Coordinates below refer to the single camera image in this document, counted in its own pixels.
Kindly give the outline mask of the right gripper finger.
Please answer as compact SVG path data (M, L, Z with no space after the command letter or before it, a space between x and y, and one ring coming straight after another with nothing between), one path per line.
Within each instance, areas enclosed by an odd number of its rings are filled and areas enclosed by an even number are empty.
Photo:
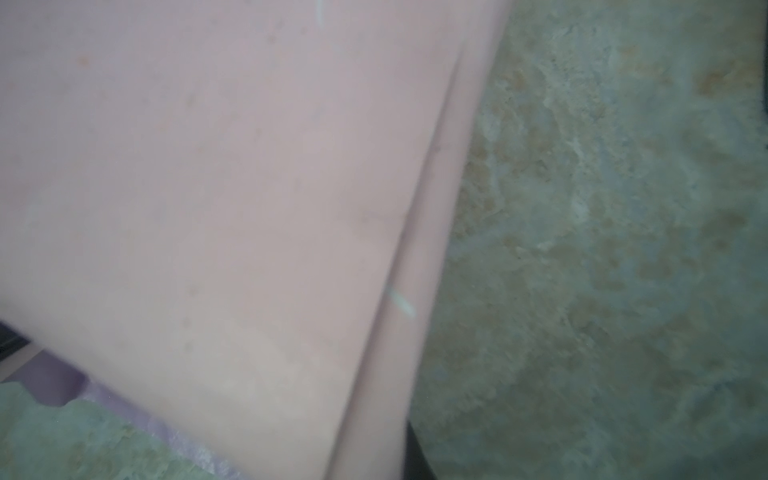
M411 422L407 424L406 449L403 468L404 480L436 480Z

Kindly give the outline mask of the purple pink wrapping paper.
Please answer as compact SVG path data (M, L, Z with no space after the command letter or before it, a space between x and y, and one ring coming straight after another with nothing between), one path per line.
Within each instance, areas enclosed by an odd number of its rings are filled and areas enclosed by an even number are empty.
M508 1L5 1L1 363L249 479L401 479Z

